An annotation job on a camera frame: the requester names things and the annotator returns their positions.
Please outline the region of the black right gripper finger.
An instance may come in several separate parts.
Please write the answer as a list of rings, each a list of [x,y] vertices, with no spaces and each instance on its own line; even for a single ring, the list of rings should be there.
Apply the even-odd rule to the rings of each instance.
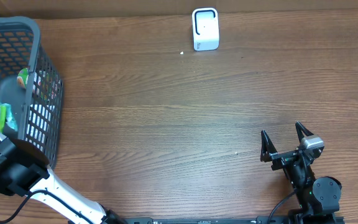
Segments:
[[[277,150],[265,130],[261,131],[261,157],[272,157]]]
[[[301,142],[302,139],[305,138],[305,137],[309,137],[309,136],[314,135],[304,125],[302,125],[302,123],[300,121],[297,121],[295,123],[295,127],[296,127],[296,133],[297,133],[299,142]]]

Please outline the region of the teal wet wipes packet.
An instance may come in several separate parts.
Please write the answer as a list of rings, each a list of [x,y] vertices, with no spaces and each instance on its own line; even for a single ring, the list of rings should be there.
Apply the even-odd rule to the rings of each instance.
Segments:
[[[18,131],[18,125],[16,122],[16,119],[14,118],[14,115],[12,113],[12,108],[10,104],[7,103],[1,103],[0,105],[4,105],[6,107],[6,123],[5,126],[8,126],[9,128],[13,129],[14,131]]]

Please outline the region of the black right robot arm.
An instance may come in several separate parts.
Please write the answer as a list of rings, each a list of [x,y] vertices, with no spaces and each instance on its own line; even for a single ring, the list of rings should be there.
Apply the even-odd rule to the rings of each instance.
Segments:
[[[293,191],[281,199],[267,216],[256,218],[257,223],[344,223],[335,216],[340,210],[342,184],[334,177],[316,178],[311,165],[323,152],[324,141],[299,121],[295,123],[299,145],[292,151],[279,153],[266,131],[262,130],[260,160],[271,162],[272,170],[282,170]],[[292,196],[299,208],[286,215],[276,216],[276,211]]]

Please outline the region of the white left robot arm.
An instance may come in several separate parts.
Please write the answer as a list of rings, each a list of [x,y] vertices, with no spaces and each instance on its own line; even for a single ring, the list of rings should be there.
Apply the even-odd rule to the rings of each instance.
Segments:
[[[33,144],[0,133],[0,194],[23,197],[12,221],[30,200],[38,200],[70,223],[124,223],[112,210],[91,201],[60,180],[43,152]]]

